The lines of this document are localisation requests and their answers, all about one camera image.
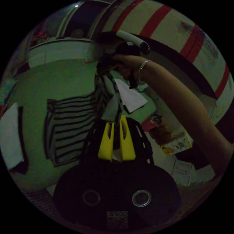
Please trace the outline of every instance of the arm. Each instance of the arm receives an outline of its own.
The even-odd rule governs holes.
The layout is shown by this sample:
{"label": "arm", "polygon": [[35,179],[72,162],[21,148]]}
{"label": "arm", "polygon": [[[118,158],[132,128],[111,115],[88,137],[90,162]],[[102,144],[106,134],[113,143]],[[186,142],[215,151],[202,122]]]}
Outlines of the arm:
{"label": "arm", "polygon": [[[139,68],[145,59],[140,58],[134,65],[125,61],[124,58],[122,61],[137,72],[137,67]],[[234,146],[213,125],[198,97],[169,71],[151,61],[144,66],[140,79],[164,100],[203,151],[215,174],[223,174],[232,157]]]}

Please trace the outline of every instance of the yellow plastic part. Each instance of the yellow plastic part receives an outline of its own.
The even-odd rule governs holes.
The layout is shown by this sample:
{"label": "yellow plastic part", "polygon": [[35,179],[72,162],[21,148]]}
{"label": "yellow plastic part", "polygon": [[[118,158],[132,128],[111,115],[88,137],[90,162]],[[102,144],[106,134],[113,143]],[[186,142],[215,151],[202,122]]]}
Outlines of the yellow plastic part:
{"label": "yellow plastic part", "polygon": [[114,144],[114,123],[106,123],[98,158],[112,161]]}
{"label": "yellow plastic part", "polygon": [[136,158],[131,134],[125,115],[122,115],[120,119],[120,150],[122,161],[130,161]]}

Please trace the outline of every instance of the bed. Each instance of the bed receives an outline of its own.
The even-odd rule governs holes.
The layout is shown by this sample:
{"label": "bed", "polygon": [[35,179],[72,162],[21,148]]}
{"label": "bed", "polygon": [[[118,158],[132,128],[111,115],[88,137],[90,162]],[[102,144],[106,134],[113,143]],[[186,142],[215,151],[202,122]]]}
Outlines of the bed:
{"label": "bed", "polygon": [[[37,191],[57,183],[60,176],[78,164],[78,161],[54,167],[46,159],[43,147],[43,126],[46,116],[47,99],[64,99],[84,95],[94,90],[96,63],[83,64],[83,60],[69,59],[47,63],[29,69],[17,76],[19,80],[11,93],[8,105],[17,102],[23,106],[22,131],[25,150],[29,160],[26,174],[10,173],[17,186],[23,191]],[[122,79],[117,72],[114,78]],[[128,115],[143,122],[156,107],[148,100],[144,107]]]}

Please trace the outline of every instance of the metal ring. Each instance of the metal ring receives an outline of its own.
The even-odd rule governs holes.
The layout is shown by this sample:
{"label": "metal ring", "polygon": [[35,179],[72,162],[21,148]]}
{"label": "metal ring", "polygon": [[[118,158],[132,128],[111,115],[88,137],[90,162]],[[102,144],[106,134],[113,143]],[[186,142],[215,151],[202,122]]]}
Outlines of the metal ring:
{"label": "metal ring", "polygon": [[[85,196],[86,196],[86,194],[87,193],[94,193],[94,194],[96,194],[97,195],[97,201],[95,202],[95,203],[89,203],[89,202],[87,202],[86,201],[86,199],[85,199]],[[100,195],[99,195],[99,193],[97,192],[97,191],[95,191],[95,190],[93,190],[93,189],[89,189],[89,190],[86,190],[84,193],[83,193],[83,201],[84,201],[84,203],[86,203],[87,205],[90,205],[90,206],[95,206],[95,205],[97,205],[99,202],[100,202],[100,200],[101,200],[101,197],[100,197]]]}
{"label": "metal ring", "polygon": [[148,63],[148,62],[150,62],[151,60],[146,60],[142,65],[141,65],[141,67],[139,68],[139,70],[138,70],[138,81],[139,82],[143,82],[141,79],[140,79],[140,72],[143,70],[143,68],[144,68],[144,66]]}
{"label": "metal ring", "polygon": [[[137,201],[136,201],[136,196],[138,195],[138,194],[140,194],[140,193],[145,193],[145,194],[147,194],[147,196],[148,196],[148,199],[147,199],[147,201],[145,202],[145,203],[143,203],[143,204],[139,204],[139,203],[137,203]],[[137,207],[144,207],[144,206],[147,206],[150,202],[151,202],[151,194],[150,194],[150,192],[149,191],[147,191],[147,190],[138,190],[137,192],[135,192],[134,194],[133,194],[133,196],[132,196],[132,203],[135,205],[135,206],[137,206]]]}

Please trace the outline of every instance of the clothing pile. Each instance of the clothing pile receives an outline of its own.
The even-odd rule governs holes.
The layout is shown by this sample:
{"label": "clothing pile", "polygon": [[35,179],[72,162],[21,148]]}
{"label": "clothing pile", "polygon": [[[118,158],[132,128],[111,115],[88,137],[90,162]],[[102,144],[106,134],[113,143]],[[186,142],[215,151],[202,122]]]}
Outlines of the clothing pile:
{"label": "clothing pile", "polygon": [[123,104],[114,78],[107,71],[95,76],[95,90],[84,96],[47,100],[44,149],[54,167],[78,160],[96,119],[119,124]]}

